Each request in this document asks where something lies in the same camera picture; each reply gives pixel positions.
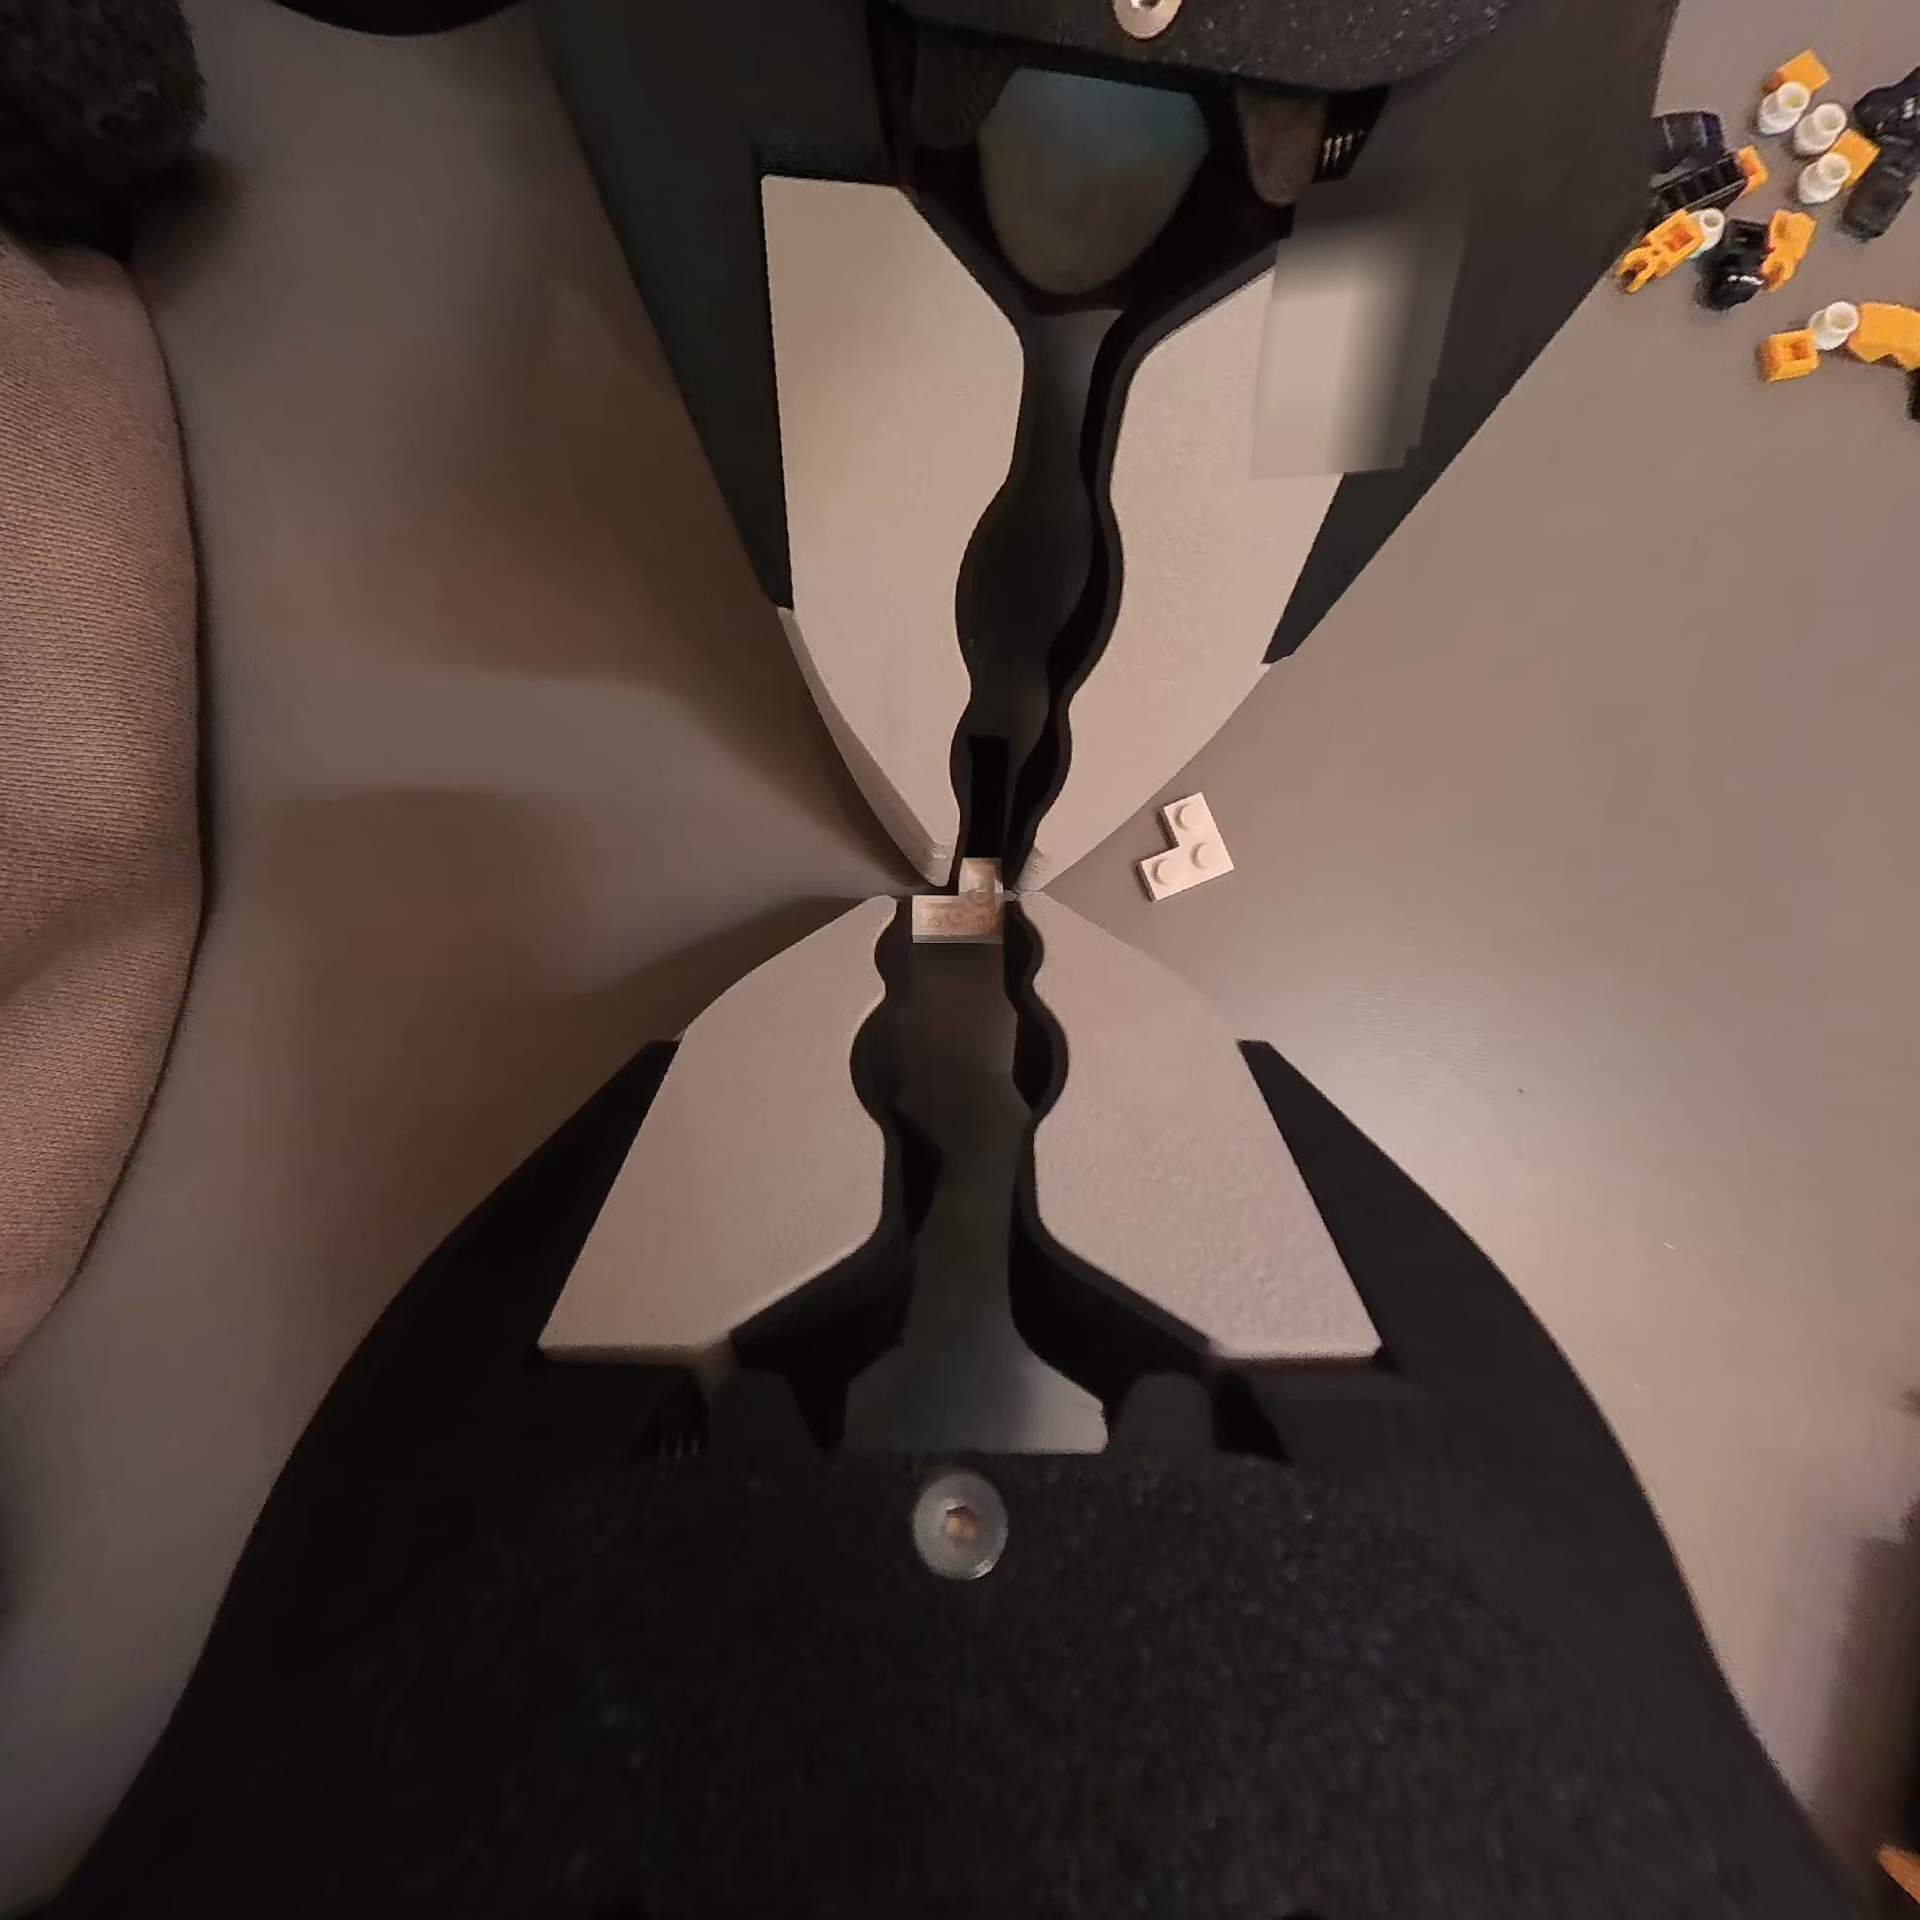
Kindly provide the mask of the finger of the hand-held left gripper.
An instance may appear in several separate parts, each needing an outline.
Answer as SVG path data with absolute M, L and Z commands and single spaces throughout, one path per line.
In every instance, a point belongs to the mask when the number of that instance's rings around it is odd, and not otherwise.
M 1115 419 L 1115 615 L 1066 699 L 1072 763 L 1019 887 L 1150 805 L 1244 705 L 1338 474 L 1258 474 L 1273 269 L 1142 356 Z
M 1019 424 L 1010 321 L 880 183 L 764 179 L 789 645 L 877 820 L 923 883 L 963 851 L 968 548 Z

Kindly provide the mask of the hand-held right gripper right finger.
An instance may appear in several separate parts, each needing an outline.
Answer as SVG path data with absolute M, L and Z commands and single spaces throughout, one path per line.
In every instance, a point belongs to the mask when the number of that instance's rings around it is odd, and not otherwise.
M 1118 1425 L 1185 1380 L 1217 1452 L 1285 1452 L 1261 1384 L 1377 1366 L 1383 1331 L 1232 1032 L 1066 903 L 1008 903 L 1024 1105 L 1008 1289 L 1045 1370 Z

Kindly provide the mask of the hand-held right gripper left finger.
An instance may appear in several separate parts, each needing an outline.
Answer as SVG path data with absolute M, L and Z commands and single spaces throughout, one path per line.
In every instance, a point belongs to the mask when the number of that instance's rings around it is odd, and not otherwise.
M 772 1371 L 820 1446 L 906 1335 L 908 1150 L 869 897 L 717 995 L 658 1089 L 538 1331 L 544 1362 Z

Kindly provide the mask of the white corner lego plate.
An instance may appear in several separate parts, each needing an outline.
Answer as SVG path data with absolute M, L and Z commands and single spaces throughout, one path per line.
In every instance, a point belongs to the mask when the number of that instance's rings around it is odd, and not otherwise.
M 1161 805 L 1161 844 L 1136 861 L 1144 902 L 1161 903 L 1232 875 L 1232 851 L 1203 792 Z
M 999 944 L 1004 940 L 1004 875 L 999 857 L 968 854 L 950 890 L 908 902 L 908 938 L 918 944 Z

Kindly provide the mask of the black fleece jacket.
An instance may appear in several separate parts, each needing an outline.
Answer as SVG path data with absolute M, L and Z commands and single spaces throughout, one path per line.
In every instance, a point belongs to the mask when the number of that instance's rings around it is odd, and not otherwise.
M 180 0 L 0 8 L 0 222 L 127 261 L 194 170 L 204 71 Z

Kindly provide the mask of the beige sweatshirt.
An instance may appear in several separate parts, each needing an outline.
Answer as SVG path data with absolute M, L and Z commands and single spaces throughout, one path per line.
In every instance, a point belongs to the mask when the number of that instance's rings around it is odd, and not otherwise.
M 200 564 L 152 321 L 0 251 L 0 1356 L 82 1267 L 204 925 Z

